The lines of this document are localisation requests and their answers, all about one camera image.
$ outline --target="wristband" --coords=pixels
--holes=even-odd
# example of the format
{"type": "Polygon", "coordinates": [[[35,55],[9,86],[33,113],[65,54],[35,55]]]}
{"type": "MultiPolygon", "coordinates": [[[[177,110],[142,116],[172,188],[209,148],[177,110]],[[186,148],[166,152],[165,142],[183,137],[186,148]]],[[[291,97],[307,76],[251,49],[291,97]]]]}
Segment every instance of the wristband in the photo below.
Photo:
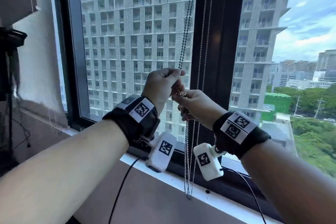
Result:
{"type": "Polygon", "coordinates": [[[154,104],[145,97],[131,95],[119,103],[103,120],[114,120],[125,134],[129,145],[154,138],[160,119],[154,104]]]}
{"type": "Polygon", "coordinates": [[[227,112],[213,125],[216,152],[227,151],[241,159],[253,146],[271,138],[247,116],[238,112],[227,112]]]}

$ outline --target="blue sky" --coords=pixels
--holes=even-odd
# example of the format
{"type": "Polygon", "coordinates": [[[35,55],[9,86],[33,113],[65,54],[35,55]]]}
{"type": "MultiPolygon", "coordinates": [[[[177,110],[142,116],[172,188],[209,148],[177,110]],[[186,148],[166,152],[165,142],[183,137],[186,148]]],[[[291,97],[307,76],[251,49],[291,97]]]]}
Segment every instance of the blue sky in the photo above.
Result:
{"type": "Polygon", "coordinates": [[[319,52],[336,49],[336,0],[289,0],[279,25],[273,61],[317,61],[319,52]]]}

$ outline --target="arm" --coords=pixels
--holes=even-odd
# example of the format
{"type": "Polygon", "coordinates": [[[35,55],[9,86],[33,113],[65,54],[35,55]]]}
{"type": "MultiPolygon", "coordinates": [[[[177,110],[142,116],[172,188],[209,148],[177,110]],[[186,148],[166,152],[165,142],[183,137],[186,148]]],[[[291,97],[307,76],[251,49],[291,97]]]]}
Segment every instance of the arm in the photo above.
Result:
{"type": "MultiPolygon", "coordinates": [[[[143,95],[158,114],[184,71],[149,74],[143,95]]],[[[102,120],[40,152],[0,178],[0,223],[64,224],[128,148],[119,126],[102,120]]]]}
{"type": "MultiPolygon", "coordinates": [[[[227,111],[200,90],[189,98],[174,96],[183,120],[198,120],[212,130],[227,111]]],[[[332,223],[336,218],[336,184],[319,169],[268,140],[252,147],[241,163],[286,223],[332,223]]]]}

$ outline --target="hand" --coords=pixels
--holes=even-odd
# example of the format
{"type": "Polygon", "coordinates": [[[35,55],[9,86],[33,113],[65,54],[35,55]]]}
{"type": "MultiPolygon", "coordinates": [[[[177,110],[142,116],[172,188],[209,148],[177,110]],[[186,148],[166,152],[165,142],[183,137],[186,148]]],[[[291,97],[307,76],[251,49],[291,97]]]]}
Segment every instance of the hand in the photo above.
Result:
{"type": "Polygon", "coordinates": [[[163,68],[151,72],[142,92],[142,96],[149,98],[156,107],[157,114],[160,115],[169,96],[177,91],[184,91],[180,75],[185,75],[185,71],[173,68],[163,68]]]}
{"type": "Polygon", "coordinates": [[[172,100],[179,103],[183,121],[196,120],[212,130],[213,124],[227,111],[212,101],[201,90],[186,90],[187,97],[172,95],[172,100]]]}

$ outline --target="window frame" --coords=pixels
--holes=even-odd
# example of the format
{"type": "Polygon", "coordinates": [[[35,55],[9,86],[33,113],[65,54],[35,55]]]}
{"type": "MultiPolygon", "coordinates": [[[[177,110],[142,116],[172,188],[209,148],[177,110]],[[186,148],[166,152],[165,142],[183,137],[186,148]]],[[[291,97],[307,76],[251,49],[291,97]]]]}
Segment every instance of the window frame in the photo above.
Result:
{"type": "MultiPolygon", "coordinates": [[[[210,0],[207,0],[207,13],[209,11],[209,1],[210,0]]],[[[68,103],[68,111],[66,115],[69,126],[81,131],[101,119],[98,116],[89,114],[90,99],[88,98],[89,89],[86,77],[87,69],[85,63],[82,16],[71,16],[71,14],[82,14],[81,4],[80,0],[55,0],[55,3],[59,28],[59,41],[61,45],[61,60],[65,80],[66,101],[68,103]],[[86,110],[85,112],[88,114],[82,115],[81,110],[86,110]]],[[[216,103],[228,110],[243,0],[213,0],[212,3],[212,19],[209,34],[210,41],[208,45],[204,92],[216,103]]],[[[191,89],[195,89],[197,84],[199,55],[196,54],[199,53],[200,50],[200,32],[202,30],[203,10],[204,0],[197,0],[194,14],[194,55],[191,60],[190,72],[191,89]]],[[[204,26],[205,33],[206,30],[207,20],[204,26]]],[[[203,42],[202,64],[204,63],[205,39],[206,37],[204,37],[203,42]]],[[[201,72],[201,75],[200,82],[203,79],[203,71],[201,72]]],[[[192,135],[192,132],[193,124],[191,122],[188,134],[192,135]]],[[[188,141],[190,142],[189,145],[191,145],[191,137],[188,138],[188,141]]],[[[210,130],[200,126],[199,144],[204,142],[213,145],[214,137],[210,130]]],[[[147,159],[149,152],[150,148],[141,143],[131,146],[127,150],[127,153],[142,160],[147,159]]],[[[240,163],[228,158],[224,159],[225,167],[228,168],[228,170],[225,171],[224,176],[206,182],[197,166],[195,170],[195,184],[258,211],[249,187],[237,173],[230,169],[236,170],[242,174],[246,174],[246,171],[242,168],[240,163]]],[[[178,143],[167,171],[179,175],[180,177],[184,177],[183,143],[178,143]]],[[[267,202],[264,195],[253,183],[252,179],[249,176],[245,176],[245,178],[252,187],[263,213],[276,220],[282,221],[274,207],[267,202]]]]}

